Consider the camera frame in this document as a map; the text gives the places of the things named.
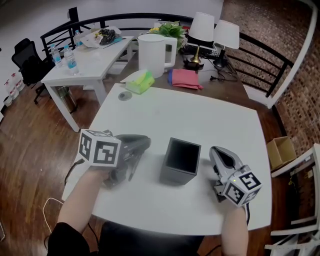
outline black metal railing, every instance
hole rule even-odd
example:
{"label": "black metal railing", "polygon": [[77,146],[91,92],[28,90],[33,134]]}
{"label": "black metal railing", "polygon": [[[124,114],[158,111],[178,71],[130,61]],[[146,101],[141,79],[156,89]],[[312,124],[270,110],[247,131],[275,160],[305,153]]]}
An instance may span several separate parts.
{"label": "black metal railing", "polygon": [[[74,42],[75,31],[81,30],[81,28],[90,29],[90,27],[88,27],[87,25],[90,25],[93,23],[100,23],[100,27],[105,28],[105,27],[107,27],[107,25],[106,25],[107,21],[124,20],[124,19],[157,19],[160,21],[162,20],[162,21],[169,21],[169,22],[180,21],[180,22],[190,24],[190,25],[193,21],[193,18],[191,18],[191,17],[173,15],[173,14],[165,14],[165,13],[122,13],[122,14],[114,14],[114,15],[102,16],[102,17],[91,18],[91,19],[79,21],[78,12],[77,12],[76,7],[69,9],[69,15],[70,15],[69,22],[50,30],[49,32],[45,33],[44,35],[42,35],[40,37],[42,40],[42,43],[43,43],[43,47],[44,47],[44,49],[42,51],[45,51],[47,58],[51,58],[49,50],[50,50],[50,45],[53,43],[57,43],[56,46],[59,46],[60,44],[62,44],[66,40],[70,39],[69,45],[72,48],[75,48],[75,42]],[[127,28],[119,28],[119,29],[121,31],[148,31],[150,28],[149,27],[127,27]],[[51,39],[50,41],[46,42],[46,39],[48,37],[51,37],[51,36],[56,35],[58,33],[60,33],[60,34],[57,35],[55,38]],[[69,36],[59,38],[66,33],[68,33]],[[261,49],[267,51],[268,53],[270,53],[271,55],[275,56],[276,58],[278,58],[279,60],[281,60],[283,62],[282,66],[279,66],[279,65],[273,63],[272,61],[254,53],[254,52],[251,52],[251,51],[249,51],[245,48],[242,48],[242,47],[239,48],[240,51],[242,51],[248,55],[251,55],[253,57],[256,57],[256,58],[262,60],[263,62],[273,66],[274,68],[276,68],[278,70],[278,72],[273,73],[269,70],[266,70],[264,67],[258,66],[254,63],[251,63],[249,61],[241,59],[237,56],[233,56],[231,54],[228,54],[228,57],[230,59],[234,59],[235,61],[241,62],[242,66],[248,65],[248,66],[253,67],[253,68],[255,68],[255,69],[257,69],[257,70],[259,70],[259,71],[261,71],[261,72],[263,72],[273,78],[273,81],[270,81],[270,80],[266,80],[264,78],[261,78],[257,75],[254,75],[248,71],[245,71],[242,68],[235,69],[237,72],[242,73],[244,75],[247,75],[247,76],[249,76],[255,80],[258,80],[258,81],[264,83],[265,85],[269,86],[268,89],[265,89],[265,88],[263,88],[265,86],[260,87],[260,86],[254,85],[250,82],[247,82],[245,80],[242,80],[243,84],[265,92],[266,93],[265,96],[268,97],[273,92],[273,90],[276,88],[276,86],[279,83],[281,77],[283,76],[286,68],[288,66],[292,68],[292,66],[294,64],[290,60],[288,60],[286,57],[281,55],[279,52],[275,51],[274,49],[272,49],[268,45],[254,39],[253,37],[250,37],[244,33],[240,33],[240,38],[242,40],[248,41],[249,43],[257,46],[258,48],[261,48]]]}

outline white lampshade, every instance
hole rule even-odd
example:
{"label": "white lampshade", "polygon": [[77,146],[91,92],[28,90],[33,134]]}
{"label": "white lampshade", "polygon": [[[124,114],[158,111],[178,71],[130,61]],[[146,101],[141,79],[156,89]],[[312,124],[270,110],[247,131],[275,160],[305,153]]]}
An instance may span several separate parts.
{"label": "white lampshade", "polygon": [[220,19],[214,29],[214,42],[233,49],[239,48],[239,26]]}
{"label": "white lampshade", "polygon": [[189,36],[201,41],[214,40],[215,17],[206,13],[196,12],[189,29]]}

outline electric kettle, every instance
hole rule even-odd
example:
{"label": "electric kettle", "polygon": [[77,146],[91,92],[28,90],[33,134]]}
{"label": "electric kettle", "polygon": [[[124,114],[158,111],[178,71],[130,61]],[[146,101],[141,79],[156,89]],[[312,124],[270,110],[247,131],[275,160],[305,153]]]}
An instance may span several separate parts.
{"label": "electric kettle", "polygon": [[[143,34],[138,37],[139,70],[149,70],[153,78],[159,78],[165,68],[171,68],[176,62],[177,39],[160,34]],[[170,62],[166,60],[166,45],[171,45]]]}

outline tissue box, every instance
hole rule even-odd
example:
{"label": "tissue box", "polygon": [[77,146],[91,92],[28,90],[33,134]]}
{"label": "tissue box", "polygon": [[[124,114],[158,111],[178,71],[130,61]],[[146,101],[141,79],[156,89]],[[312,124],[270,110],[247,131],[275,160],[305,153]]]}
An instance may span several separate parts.
{"label": "tissue box", "polygon": [[139,70],[132,73],[121,83],[125,82],[125,88],[136,94],[144,93],[155,82],[152,73],[148,70]]}

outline human hand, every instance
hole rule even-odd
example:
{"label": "human hand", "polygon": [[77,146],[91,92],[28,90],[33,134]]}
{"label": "human hand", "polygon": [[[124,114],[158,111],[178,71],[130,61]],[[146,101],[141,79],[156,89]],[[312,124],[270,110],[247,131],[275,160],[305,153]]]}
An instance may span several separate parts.
{"label": "human hand", "polygon": [[86,174],[103,182],[109,178],[109,174],[112,170],[113,167],[90,166],[86,171]]}

